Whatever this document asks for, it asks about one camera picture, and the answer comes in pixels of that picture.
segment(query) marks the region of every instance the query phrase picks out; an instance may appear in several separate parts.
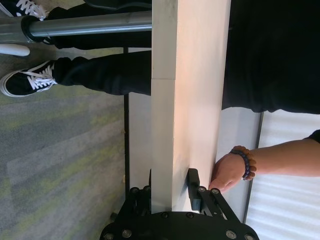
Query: person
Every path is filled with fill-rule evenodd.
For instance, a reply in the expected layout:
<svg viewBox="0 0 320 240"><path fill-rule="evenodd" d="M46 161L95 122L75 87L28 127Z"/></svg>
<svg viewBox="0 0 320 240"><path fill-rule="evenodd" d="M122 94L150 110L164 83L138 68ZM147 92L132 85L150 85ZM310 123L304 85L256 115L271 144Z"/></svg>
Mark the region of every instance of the person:
<svg viewBox="0 0 320 240"><path fill-rule="evenodd" d="M47 19L145 10L149 9L108 11L83 4L70 9L57 7ZM319 10L320 2L316 0L231 2L222 109L320 114ZM151 32L59 36L49 41L60 49L148 48ZM150 95L151 52L49 60L7 74L0 80L0 90L10 97L25 97L56 84L83 85L113 95ZM306 139L276 146L251 151L233 149L217 162L210 188L226 191L242 177L252 179L255 173L320 176L319 143L318 130Z"/></svg>

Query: white wall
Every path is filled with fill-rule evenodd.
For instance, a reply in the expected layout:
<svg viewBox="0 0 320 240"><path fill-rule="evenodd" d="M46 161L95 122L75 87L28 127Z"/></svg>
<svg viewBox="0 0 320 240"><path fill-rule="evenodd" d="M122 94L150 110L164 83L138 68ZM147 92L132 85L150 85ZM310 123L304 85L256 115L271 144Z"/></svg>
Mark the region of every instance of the white wall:
<svg viewBox="0 0 320 240"><path fill-rule="evenodd" d="M147 50L129 48L130 53ZM130 187L142 189L148 185L152 165L150 96L129 94L129 131Z"/></svg>
<svg viewBox="0 0 320 240"><path fill-rule="evenodd" d="M304 139L317 129L320 115L267 112L259 147ZM320 177L258 175L253 180L246 224L260 240L319 240Z"/></svg>
<svg viewBox="0 0 320 240"><path fill-rule="evenodd" d="M232 107L222 111L216 160L237 145L253 149L256 146L260 114L251 110ZM249 182L241 181L223 196L240 221L244 218Z"/></svg>

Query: black shirt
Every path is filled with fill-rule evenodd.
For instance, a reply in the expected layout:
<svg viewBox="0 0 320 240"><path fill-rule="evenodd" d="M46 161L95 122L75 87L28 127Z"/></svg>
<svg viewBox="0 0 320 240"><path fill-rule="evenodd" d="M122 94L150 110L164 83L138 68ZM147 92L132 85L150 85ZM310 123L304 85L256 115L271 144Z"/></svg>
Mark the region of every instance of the black shirt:
<svg viewBox="0 0 320 240"><path fill-rule="evenodd" d="M320 114L319 13L319 0L232 0L224 107Z"/></svg>

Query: shoe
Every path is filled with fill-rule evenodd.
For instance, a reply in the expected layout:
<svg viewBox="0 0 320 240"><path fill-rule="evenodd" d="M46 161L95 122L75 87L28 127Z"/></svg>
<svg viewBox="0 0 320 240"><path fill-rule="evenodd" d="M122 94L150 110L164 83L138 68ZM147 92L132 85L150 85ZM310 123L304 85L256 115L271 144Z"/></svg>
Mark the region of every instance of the shoe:
<svg viewBox="0 0 320 240"><path fill-rule="evenodd" d="M25 97L43 92L57 84L53 77L55 61L46 61L29 70L14 71L0 80L0 91L9 97Z"/></svg>
<svg viewBox="0 0 320 240"><path fill-rule="evenodd" d="M48 12L32 0L0 0L0 10L9 17L35 16L43 21Z"/></svg>

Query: bead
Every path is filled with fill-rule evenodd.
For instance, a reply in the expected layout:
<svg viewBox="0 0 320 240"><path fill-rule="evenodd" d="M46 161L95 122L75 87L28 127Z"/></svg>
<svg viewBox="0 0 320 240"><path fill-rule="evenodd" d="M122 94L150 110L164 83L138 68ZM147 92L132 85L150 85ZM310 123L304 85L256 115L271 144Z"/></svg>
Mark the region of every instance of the bead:
<svg viewBox="0 0 320 240"><path fill-rule="evenodd" d="M247 154L250 153L250 151L249 151L248 149L245 149L245 150L243 151L243 153L244 153L245 155L247 155Z"/></svg>
<svg viewBox="0 0 320 240"><path fill-rule="evenodd" d="M254 158L254 156L252 155L252 153L247 154L246 157L247 157L249 160L251 160L251 159Z"/></svg>
<svg viewBox="0 0 320 240"><path fill-rule="evenodd" d="M255 166L250 166L250 172L256 172L257 171L257 168Z"/></svg>
<svg viewBox="0 0 320 240"><path fill-rule="evenodd" d="M250 166L254 166L254 165L256 165L256 161L255 160L253 160L253 159L249 159L249 164L250 164Z"/></svg>

